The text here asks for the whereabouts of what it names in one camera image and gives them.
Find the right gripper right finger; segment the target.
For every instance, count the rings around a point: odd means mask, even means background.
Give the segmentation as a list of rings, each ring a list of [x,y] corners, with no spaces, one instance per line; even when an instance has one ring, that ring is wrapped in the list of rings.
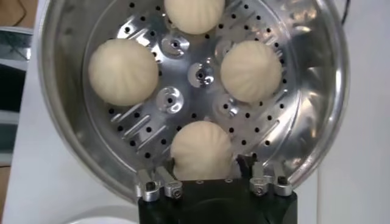
[[[241,177],[249,180],[250,191],[258,197],[262,197],[269,191],[281,197],[289,197],[293,194],[292,184],[285,175],[280,163],[268,165],[273,176],[266,175],[265,166],[257,160],[256,156],[238,155],[236,157]]]

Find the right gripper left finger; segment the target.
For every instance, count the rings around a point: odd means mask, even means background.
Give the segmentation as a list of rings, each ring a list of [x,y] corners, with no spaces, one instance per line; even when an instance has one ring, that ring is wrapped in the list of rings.
[[[178,200],[183,194],[183,183],[173,175],[175,161],[167,160],[164,165],[156,167],[152,173],[146,169],[137,171],[136,195],[143,201],[157,201],[161,194]]]

